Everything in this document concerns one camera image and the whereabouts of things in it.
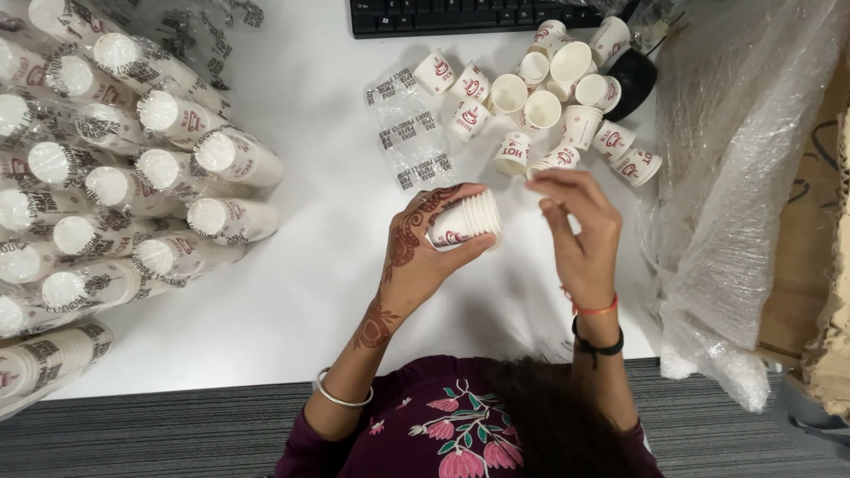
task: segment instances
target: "dark hair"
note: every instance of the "dark hair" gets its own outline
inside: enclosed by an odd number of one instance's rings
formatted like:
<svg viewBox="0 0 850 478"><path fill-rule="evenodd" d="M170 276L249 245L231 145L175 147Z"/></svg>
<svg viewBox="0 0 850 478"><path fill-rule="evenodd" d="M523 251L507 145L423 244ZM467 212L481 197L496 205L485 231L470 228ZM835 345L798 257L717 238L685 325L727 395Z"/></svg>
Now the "dark hair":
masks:
<svg viewBox="0 0 850 478"><path fill-rule="evenodd" d="M638 452L573 385L570 371L526 357L498 363L487 377L516 429L522 476L646 476Z"/></svg>

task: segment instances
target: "gray carpet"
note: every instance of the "gray carpet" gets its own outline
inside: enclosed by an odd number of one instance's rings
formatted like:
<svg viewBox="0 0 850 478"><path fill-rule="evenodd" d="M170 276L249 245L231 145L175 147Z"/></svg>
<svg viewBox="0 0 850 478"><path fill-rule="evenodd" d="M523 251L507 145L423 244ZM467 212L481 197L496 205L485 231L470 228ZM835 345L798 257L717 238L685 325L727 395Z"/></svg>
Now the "gray carpet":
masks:
<svg viewBox="0 0 850 478"><path fill-rule="evenodd" d="M668 478L847 478L791 445L769 411L746 413L706 378L628 362ZM781 377L774 375L774 388ZM258 478L272 472L309 384L47 401L0 423L0 478Z"/></svg>

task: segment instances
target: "keyboard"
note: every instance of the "keyboard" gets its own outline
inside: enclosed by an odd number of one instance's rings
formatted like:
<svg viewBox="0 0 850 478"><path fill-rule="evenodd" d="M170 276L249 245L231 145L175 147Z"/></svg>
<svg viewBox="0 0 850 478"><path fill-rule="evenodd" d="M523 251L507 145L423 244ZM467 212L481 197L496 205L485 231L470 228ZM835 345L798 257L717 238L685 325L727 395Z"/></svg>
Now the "keyboard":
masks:
<svg viewBox="0 0 850 478"><path fill-rule="evenodd" d="M632 16L640 0L618 15ZM351 0L354 38L421 37L534 31L546 20L572 28L595 28L602 15L593 7L574 7L552 0Z"/></svg>

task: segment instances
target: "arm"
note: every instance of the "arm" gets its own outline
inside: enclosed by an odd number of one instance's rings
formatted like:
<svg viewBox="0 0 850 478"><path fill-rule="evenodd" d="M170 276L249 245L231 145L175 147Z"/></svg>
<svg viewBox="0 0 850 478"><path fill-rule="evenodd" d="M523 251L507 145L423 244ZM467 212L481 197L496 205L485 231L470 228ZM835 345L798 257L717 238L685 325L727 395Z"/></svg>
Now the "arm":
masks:
<svg viewBox="0 0 850 478"><path fill-rule="evenodd" d="M548 169L538 173L527 187L547 199L540 201L552 229L558 277L574 304L584 310L603 310L614 303L614 271L622 217L599 190L593 177L583 171ZM581 224L574 236L567 220L572 213ZM598 349L620 340L617 311L577 318L578 335ZM638 410L629 387L622 352L593 357L576 343L570 379L621 431L634 430Z"/></svg>
<svg viewBox="0 0 850 478"><path fill-rule="evenodd" d="M381 282L354 336L322 380L325 390L341 401L361 402L393 334L443 281L476 259L496 238L475 237L459 248L438 252L425 233L435 217L454 201L480 194L484 185L462 184L420 193L390 225L387 258ZM359 408L342 407L316 390L303 412L310 428L327 441L350 436L360 419Z"/></svg>

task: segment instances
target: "woman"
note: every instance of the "woman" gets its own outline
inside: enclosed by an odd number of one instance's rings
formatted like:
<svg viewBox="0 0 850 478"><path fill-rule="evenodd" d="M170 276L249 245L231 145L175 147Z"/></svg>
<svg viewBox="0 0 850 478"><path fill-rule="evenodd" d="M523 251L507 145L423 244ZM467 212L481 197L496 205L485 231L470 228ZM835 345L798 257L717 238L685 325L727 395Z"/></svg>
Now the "woman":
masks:
<svg viewBox="0 0 850 478"><path fill-rule="evenodd" d="M558 277L578 310L572 366L435 356L375 377L405 319L496 241L478 236L441 253L425 238L440 211L484 185L420 193L393 218L375 298L298 416L278 477L661 476L623 366L620 214L586 172L549 169L526 187L547 196Z"/></svg>

